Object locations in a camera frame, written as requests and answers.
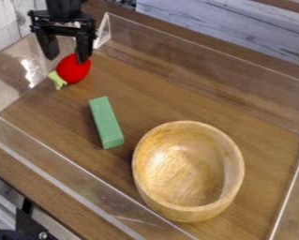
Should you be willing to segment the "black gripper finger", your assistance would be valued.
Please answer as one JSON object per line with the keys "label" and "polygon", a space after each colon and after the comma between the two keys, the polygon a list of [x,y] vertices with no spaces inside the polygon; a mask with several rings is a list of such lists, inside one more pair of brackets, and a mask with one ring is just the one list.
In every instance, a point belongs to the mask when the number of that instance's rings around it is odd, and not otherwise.
{"label": "black gripper finger", "polygon": [[91,32],[79,32],[75,36],[76,39],[76,59],[80,64],[88,60],[92,52],[93,34]]}
{"label": "black gripper finger", "polygon": [[45,31],[37,31],[34,35],[45,57],[53,60],[60,53],[55,35],[49,35]]}

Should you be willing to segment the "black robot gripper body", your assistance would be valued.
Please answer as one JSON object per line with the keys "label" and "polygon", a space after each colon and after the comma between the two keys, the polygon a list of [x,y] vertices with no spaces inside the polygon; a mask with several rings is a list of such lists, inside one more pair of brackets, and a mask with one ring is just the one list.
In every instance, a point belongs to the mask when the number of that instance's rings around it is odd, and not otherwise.
{"label": "black robot gripper body", "polygon": [[77,34],[95,37],[95,19],[83,12],[88,0],[45,0],[47,8],[28,12],[29,30],[39,37],[75,37]]}

